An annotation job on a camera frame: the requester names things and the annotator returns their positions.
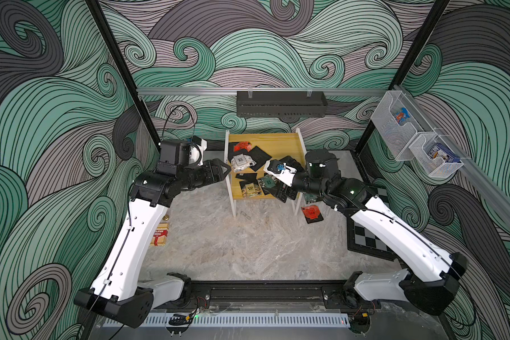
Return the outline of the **red tea bag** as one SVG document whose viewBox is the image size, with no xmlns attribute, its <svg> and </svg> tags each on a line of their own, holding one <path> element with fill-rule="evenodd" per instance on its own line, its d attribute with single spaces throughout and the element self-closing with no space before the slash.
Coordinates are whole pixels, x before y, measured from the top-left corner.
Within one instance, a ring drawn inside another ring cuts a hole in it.
<svg viewBox="0 0 510 340">
<path fill-rule="evenodd" d="M 324 220 L 317 205 L 309 205 L 301 208 L 307 224 L 321 222 Z"/>
</svg>

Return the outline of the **black tea bag back side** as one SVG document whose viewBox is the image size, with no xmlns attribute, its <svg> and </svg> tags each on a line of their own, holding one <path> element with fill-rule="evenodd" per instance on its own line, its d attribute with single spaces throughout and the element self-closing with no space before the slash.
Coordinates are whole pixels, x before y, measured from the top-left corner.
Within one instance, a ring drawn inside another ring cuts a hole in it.
<svg viewBox="0 0 510 340">
<path fill-rule="evenodd" d="M 266 162 L 272 158 L 272 156 L 267 154 L 258 146 L 251 149 L 247 155 L 251 157 L 252 161 L 254 162 L 250 169 L 255 172 L 262 168 L 266 164 Z"/>
</svg>

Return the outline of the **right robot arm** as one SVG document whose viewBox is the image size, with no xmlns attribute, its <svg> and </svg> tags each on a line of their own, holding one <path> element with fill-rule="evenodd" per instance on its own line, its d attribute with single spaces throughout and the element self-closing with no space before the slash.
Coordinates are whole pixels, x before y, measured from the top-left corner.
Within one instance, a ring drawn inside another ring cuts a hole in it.
<svg viewBox="0 0 510 340">
<path fill-rule="evenodd" d="M 269 160 L 266 174 L 298 193 L 320 197 L 334 211 L 351 218 L 374 234 L 405 262 L 393 273 L 355 272 L 344 284 L 344 294 L 364 301 L 411 303 L 430 315 L 442 315 L 460 288 L 468 260 L 434 245 L 385 205 L 373 186 L 341 175 L 337 157 L 325 149 L 305 155 L 307 167 L 290 156 Z"/>
</svg>

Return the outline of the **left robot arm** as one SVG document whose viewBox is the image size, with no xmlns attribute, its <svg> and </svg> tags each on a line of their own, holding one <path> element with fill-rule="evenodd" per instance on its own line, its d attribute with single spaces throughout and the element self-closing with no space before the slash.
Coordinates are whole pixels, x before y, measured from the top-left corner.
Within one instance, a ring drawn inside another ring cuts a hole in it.
<svg viewBox="0 0 510 340">
<path fill-rule="evenodd" d="M 163 140 L 160 158 L 138 175 L 127 199 L 123 226 L 102 270 L 92 284 L 76 292 L 75 305 L 131 328 L 152 309 L 180 299 L 188 277 L 168 274 L 141 284 L 139 275 L 150 242 L 179 194 L 224 181 L 231 168 L 219 159 L 204 160 L 206 140 Z"/>
</svg>

